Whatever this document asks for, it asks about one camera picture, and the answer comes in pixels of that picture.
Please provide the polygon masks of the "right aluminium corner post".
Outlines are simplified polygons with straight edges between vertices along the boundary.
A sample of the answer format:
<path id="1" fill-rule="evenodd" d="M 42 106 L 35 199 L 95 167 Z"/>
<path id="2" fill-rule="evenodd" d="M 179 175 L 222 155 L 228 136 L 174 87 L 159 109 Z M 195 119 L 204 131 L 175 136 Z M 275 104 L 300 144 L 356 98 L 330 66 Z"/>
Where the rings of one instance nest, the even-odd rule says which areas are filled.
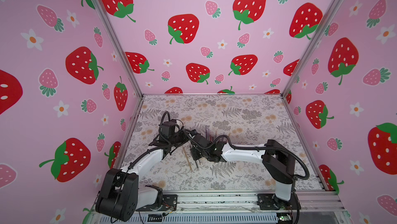
<path id="1" fill-rule="evenodd" d="M 288 81 L 283 93 L 281 94 L 281 97 L 283 100 L 286 100 L 287 94 L 292 89 L 294 82 L 296 81 L 297 77 L 304 69 L 305 65 L 307 64 L 308 59 L 310 58 L 310 56 L 316 49 L 317 44 L 322 39 L 325 29 L 328 27 L 329 23 L 335 17 L 335 15 L 338 12 L 343 1 L 344 0 L 332 0 L 330 2 L 330 5 L 329 5 L 327 11 L 324 13 L 323 18 L 322 18 L 321 22 L 319 23 L 319 27 L 314 32 L 313 37 L 311 38 L 311 40 L 309 41 L 303 54 L 301 55 L 300 60 L 297 64 L 290 80 Z"/>

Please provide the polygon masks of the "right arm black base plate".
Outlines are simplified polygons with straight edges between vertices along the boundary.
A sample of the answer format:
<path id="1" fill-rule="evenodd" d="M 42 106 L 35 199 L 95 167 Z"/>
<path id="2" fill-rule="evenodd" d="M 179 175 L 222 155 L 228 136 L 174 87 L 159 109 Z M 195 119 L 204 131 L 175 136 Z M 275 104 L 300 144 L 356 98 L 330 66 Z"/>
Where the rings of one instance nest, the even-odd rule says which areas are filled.
<path id="1" fill-rule="evenodd" d="M 257 199 L 257 205 L 261 210 L 301 210 L 300 202 L 294 192 L 291 193 L 289 201 L 277 198 L 276 194 L 258 194 Z"/>

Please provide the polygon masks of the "left aluminium corner post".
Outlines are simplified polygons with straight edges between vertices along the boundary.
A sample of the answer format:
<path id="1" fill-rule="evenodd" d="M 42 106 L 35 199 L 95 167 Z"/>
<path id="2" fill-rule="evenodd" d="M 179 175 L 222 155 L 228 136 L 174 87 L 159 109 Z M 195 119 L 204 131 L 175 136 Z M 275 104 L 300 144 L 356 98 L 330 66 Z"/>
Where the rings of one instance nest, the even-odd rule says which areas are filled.
<path id="1" fill-rule="evenodd" d="M 91 0 L 95 6 L 95 9 L 104 25 L 106 32 L 112 42 L 113 47 L 121 61 L 126 74 L 133 85 L 133 88 L 138 95 L 138 98 L 142 98 L 142 92 L 138 86 L 138 83 L 133 75 L 133 69 L 127 59 L 127 56 L 122 49 L 121 43 L 116 35 L 116 31 L 110 21 L 110 17 L 117 17 L 120 19 L 129 18 L 132 22 L 135 22 L 130 15 L 134 11 L 134 0 Z"/>

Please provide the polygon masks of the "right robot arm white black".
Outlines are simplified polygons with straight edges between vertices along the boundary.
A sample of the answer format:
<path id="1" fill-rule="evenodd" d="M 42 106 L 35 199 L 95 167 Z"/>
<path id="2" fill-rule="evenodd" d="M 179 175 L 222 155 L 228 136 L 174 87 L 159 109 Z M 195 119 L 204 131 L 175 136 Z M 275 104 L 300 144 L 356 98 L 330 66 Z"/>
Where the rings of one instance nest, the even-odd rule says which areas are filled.
<path id="1" fill-rule="evenodd" d="M 276 181 L 275 197 L 289 202 L 295 181 L 308 180 L 310 172 L 306 164 L 293 152 L 273 139 L 266 144 L 248 146 L 232 144 L 230 137 L 221 135 L 209 141 L 201 134 L 191 131 L 185 135 L 192 143 L 192 157 L 195 161 L 205 158 L 209 162 L 247 162 L 263 165 Z"/>

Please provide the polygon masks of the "yellow pencil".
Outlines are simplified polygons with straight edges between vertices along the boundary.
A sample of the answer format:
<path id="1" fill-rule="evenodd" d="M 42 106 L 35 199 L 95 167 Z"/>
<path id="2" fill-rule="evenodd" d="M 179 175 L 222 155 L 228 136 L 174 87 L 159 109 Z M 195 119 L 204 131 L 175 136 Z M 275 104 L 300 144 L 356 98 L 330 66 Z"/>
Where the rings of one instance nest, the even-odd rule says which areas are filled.
<path id="1" fill-rule="evenodd" d="M 184 147 L 182 147 L 182 148 L 183 148 L 183 153 L 184 153 L 185 159 L 186 159 L 186 161 L 187 161 L 187 164 L 188 164 L 188 166 L 189 166 L 189 170 L 190 170 L 190 172 L 193 172 L 193 169 L 192 169 L 191 163 L 190 163 L 190 161 L 189 161 L 189 158 L 188 158 L 187 151 L 185 150 L 185 148 L 184 148 Z"/>

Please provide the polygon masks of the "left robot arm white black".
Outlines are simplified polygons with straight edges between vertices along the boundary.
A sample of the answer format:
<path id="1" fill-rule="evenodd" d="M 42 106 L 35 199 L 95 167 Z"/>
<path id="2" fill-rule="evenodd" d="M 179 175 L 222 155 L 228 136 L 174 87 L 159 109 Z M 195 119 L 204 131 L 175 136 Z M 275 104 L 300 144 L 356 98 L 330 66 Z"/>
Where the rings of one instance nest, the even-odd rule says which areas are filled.
<path id="1" fill-rule="evenodd" d="M 171 154 L 173 147 L 178 148 L 188 141 L 183 127 L 181 121 L 171 119 L 170 113 L 166 111 L 161 118 L 158 135 L 149 144 L 147 151 L 123 168 L 113 168 L 106 173 L 97 196 L 95 211 L 110 217 L 112 222 L 126 222 L 136 210 L 162 208 L 162 188 L 147 185 L 139 189 L 139 180 Z"/>

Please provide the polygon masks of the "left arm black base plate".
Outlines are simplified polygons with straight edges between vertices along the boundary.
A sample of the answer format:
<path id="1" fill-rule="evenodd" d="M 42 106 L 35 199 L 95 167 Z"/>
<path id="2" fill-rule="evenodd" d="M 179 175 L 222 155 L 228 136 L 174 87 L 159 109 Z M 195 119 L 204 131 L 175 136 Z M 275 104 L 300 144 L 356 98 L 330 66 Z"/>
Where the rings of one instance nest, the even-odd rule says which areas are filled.
<path id="1" fill-rule="evenodd" d="M 152 205 L 142 206 L 136 209 L 139 212 L 166 212 L 175 211 L 177 208 L 178 195 L 163 195 L 161 200 L 157 199 Z"/>

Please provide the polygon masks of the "aluminium frame rail base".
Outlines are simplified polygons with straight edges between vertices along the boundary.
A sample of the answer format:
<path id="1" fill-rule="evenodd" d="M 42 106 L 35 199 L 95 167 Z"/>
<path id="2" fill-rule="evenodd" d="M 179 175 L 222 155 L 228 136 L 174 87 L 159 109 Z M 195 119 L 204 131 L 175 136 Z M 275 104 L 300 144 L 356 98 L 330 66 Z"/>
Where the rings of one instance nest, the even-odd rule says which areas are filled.
<path id="1" fill-rule="evenodd" d="M 193 190 L 164 192 L 167 206 L 145 207 L 128 224 L 352 224 L 337 194 L 321 190 L 298 191 L 297 201 L 276 210 L 271 190 Z"/>

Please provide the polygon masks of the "aluminium corner post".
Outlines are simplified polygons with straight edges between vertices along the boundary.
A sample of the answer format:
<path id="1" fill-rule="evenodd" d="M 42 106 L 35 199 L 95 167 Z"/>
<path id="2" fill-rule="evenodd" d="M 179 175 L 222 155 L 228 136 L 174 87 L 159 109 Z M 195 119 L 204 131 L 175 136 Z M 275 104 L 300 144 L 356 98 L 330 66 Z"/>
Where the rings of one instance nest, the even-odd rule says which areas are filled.
<path id="1" fill-rule="evenodd" d="M 130 15 L 134 11 L 134 0 L 91 0 L 95 6 L 95 9 L 104 25 L 106 32 L 112 42 L 113 47 L 121 61 L 126 74 L 133 85 L 133 88 L 138 95 L 138 98 L 142 98 L 142 92 L 138 86 L 138 83 L 133 75 L 133 69 L 127 59 L 127 56 L 122 49 L 121 43 L 116 35 L 116 31 L 110 21 L 110 17 L 117 17 L 120 19 L 129 18 L 132 22 L 135 22 Z"/>
<path id="2" fill-rule="evenodd" d="M 310 56 L 316 49 L 317 44 L 322 39 L 325 29 L 328 27 L 329 23 L 335 17 L 335 15 L 338 12 L 343 1 L 344 0 L 332 0 L 330 2 L 330 5 L 329 5 L 327 11 L 324 13 L 323 18 L 322 18 L 321 22 L 319 23 L 319 27 L 314 32 L 313 37 L 311 38 L 311 40 L 309 41 L 303 54 L 301 55 L 300 60 L 297 64 L 290 80 L 288 81 L 283 93 L 281 94 L 281 97 L 283 100 L 286 100 L 287 94 L 292 89 L 294 82 L 296 81 L 297 77 L 304 69 L 305 65 L 307 64 L 308 59 L 310 58 Z"/>

